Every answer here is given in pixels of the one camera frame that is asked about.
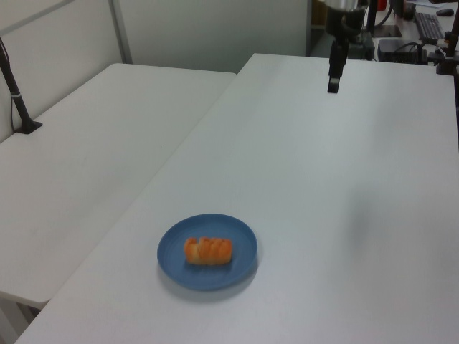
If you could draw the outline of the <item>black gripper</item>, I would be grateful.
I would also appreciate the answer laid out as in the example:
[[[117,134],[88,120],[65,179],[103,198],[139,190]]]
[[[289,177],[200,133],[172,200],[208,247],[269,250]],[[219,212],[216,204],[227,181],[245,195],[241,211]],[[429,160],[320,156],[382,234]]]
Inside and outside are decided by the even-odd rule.
[[[352,11],[328,9],[326,32],[334,37],[329,57],[328,93],[337,93],[339,91],[343,68],[347,60],[349,42],[361,34],[365,11],[366,9]]]

